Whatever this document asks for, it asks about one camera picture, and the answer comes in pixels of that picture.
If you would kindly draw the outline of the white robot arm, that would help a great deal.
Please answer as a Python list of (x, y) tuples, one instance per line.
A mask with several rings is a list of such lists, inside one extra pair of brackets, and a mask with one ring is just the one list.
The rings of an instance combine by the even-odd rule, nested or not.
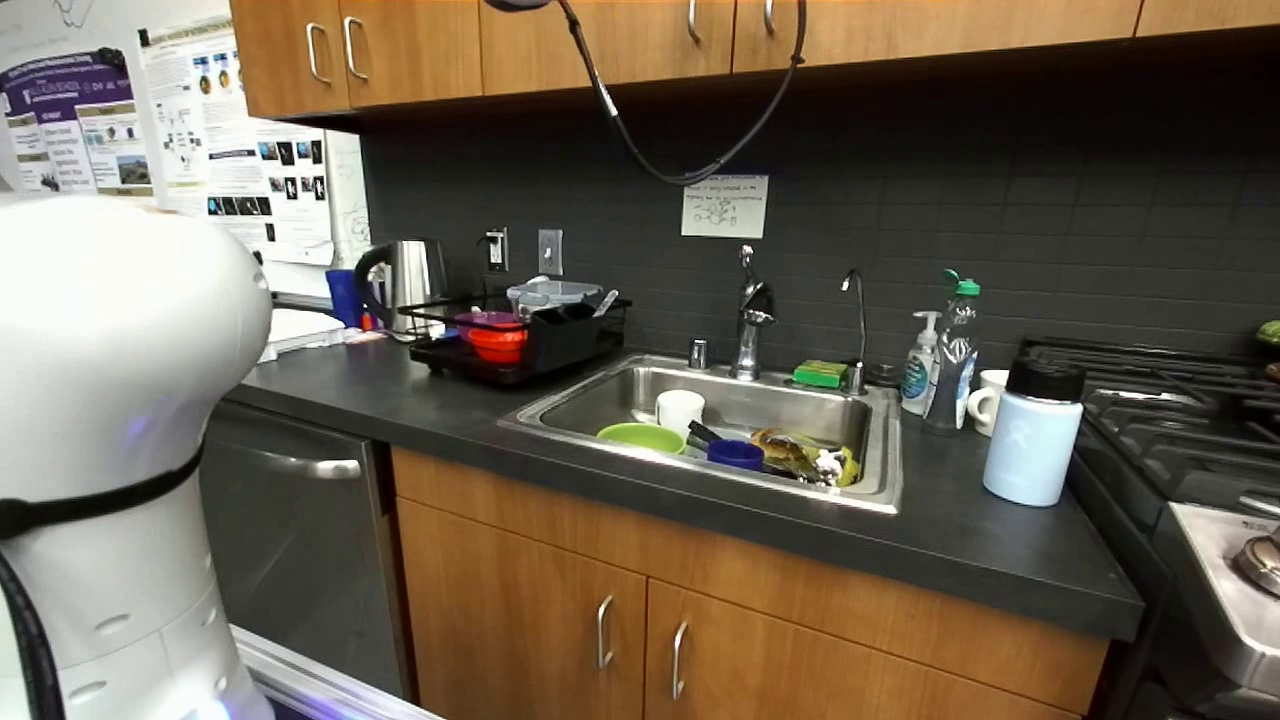
[(121, 194), (0, 205), (3, 720), (276, 720), (225, 618), (198, 460), (268, 338), (253, 251)]

